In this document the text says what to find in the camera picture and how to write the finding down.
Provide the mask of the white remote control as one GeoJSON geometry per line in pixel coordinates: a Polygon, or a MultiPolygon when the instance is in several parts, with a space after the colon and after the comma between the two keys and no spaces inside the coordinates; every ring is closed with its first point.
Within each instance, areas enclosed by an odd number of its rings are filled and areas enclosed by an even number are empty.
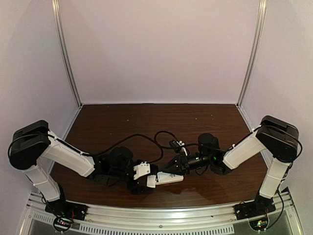
{"type": "Polygon", "coordinates": [[[171,184],[181,182],[184,180],[184,176],[175,175],[170,173],[158,172],[156,175],[156,185],[171,184]]]}

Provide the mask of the white battery cover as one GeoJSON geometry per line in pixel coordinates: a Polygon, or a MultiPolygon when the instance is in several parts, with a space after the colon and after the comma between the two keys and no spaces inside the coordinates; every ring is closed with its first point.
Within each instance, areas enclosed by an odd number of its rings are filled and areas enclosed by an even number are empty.
{"type": "Polygon", "coordinates": [[[147,182],[146,182],[146,186],[148,188],[156,188],[156,175],[149,175],[147,176],[147,182]]]}

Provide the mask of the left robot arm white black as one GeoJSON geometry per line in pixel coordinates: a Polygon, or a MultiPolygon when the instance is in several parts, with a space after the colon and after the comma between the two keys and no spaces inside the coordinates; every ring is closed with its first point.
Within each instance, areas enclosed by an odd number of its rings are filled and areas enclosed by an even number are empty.
{"type": "Polygon", "coordinates": [[[10,164],[21,170],[44,196],[52,203],[64,200],[62,187],[56,183],[41,165],[43,158],[63,165],[80,176],[106,185],[110,180],[124,181],[129,190],[142,193],[138,179],[158,172],[158,166],[145,161],[134,161],[132,152],[125,147],[115,147],[107,153],[83,152],[50,131],[45,120],[39,120],[17,130],[8,147],[10,164]]]}

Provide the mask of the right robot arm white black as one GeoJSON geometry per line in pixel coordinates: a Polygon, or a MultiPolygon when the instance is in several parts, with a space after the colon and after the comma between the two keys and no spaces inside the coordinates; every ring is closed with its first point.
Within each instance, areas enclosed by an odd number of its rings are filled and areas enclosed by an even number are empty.
{"type": "Polygon", "coordinates": [[[261,212],[269,209],[273,196],[303,150],[298,129],[269,115],[264,116],[255,129],[228,150],[220,149],[218,138],[210,133],[199,135],[194,145],[198,151],[191,154],[186,150],[186,145],[171,141],[170,148],[176,152],[176,156],[162,171],[187,175],[191,170],[205,167],[216,174],[227,175],[258,153],[271,155],[266,176],[255,199],[250,203],[250,208],[261,212]]]}

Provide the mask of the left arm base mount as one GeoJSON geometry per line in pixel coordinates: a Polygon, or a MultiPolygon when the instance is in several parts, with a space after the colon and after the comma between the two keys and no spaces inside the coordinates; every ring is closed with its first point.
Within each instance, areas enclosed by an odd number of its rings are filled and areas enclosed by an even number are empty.
{"type": "Polygon", "coordinates": [[[61,186],[59,199],[49,202],[42,194],[42,202],[45,204],[45,211],[55,216],[52,226],[56,232],[63,234],[71,228],[74,220],[85,220],[88,206],[68,202],[61,186]]]}

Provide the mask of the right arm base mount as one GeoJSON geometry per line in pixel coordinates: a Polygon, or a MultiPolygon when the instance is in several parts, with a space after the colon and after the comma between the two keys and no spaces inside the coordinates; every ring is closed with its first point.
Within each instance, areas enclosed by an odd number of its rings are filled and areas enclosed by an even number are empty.
{"type": "Polygon", "coordinates": [[[259,194],[251,202],[240,202],[233,206],[237,220],[252,219],[249,226],[257,232],[265,232],[269,226],[268,214],[276,211],[272,198],[264,198],[259,194]]]}

